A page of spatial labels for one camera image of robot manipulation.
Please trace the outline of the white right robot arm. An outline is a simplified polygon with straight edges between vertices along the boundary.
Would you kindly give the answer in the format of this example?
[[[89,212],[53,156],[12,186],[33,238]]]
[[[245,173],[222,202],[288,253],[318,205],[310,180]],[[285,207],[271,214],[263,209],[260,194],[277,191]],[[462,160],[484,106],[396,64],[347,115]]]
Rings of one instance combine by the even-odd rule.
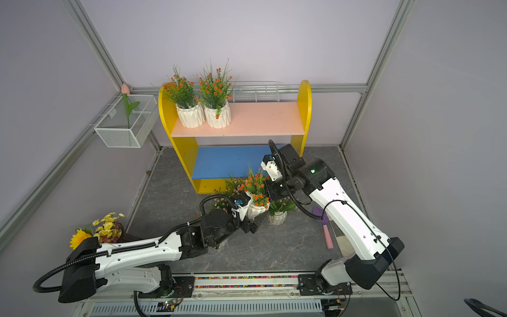
[[[334,292],[339,285],[353,282],[372,289],[395,265],[405,245],[378,229],[347,195],[335,173],[321,159],[305,162],[294,147],[278,148],[269,142],[270,154],[261,168],[269,175],[267,194],[272,201],[290,198],[305,215],[313,219],[327,217],[347,237],[353,253],[339,260],[328,260],[315,272],[310,283],[302,281],[301,292]]]

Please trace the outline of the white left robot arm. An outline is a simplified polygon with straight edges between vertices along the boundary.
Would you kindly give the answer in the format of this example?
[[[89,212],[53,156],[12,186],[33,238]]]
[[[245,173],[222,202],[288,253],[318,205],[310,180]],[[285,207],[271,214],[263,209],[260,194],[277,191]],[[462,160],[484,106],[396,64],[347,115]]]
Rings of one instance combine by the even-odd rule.
[[[207,202],[219,198],[217,194],[203,199],[199,218],[157,238],[113,244],[101,243],[96,236],[85,238],[64,264],[38,278],[33,289],[57,292],[60,303],[78,302],[107,290],[171,293],[176,286],[171,262],[203,256],[239,230],[255,233],[267,216],[266,212],[253,215],[246,195],[223,195],[226,209],[205,210]]]

